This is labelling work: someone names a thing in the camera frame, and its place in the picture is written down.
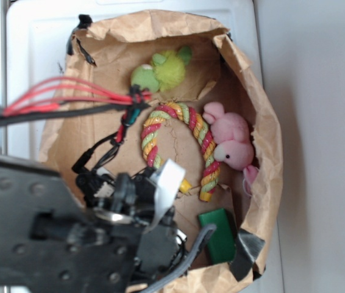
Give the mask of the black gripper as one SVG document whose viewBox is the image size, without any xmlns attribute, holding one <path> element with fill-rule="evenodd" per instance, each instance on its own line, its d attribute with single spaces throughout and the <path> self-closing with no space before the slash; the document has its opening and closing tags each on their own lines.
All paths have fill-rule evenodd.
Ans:
<svg viewBox="0 0 345 293">
<path fill-rule="evenodd" d="M 95 216 L 121 229 L 136 228 L 130 283 L 151 284 L 185 258 L 185 243 L 174 221 L 177 191 L 162 188 L 162 173 L 142 170 L 134 176 L 82 170 L 76 177 L 86 206 Z"/>
</svg>

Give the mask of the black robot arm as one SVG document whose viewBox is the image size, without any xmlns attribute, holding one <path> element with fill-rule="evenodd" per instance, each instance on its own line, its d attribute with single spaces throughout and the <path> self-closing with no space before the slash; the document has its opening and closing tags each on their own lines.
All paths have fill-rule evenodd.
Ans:
<svg viewBox="0 0 345 293">
<path fill-rule="evenodd" d="M 168 273 L 185 249 L 173 208 L 153 223 L 152 173 L 79 175 L 83 208 L 57 172 L 0 155 L 0 286 L 124 292 Z"/>
</svg>

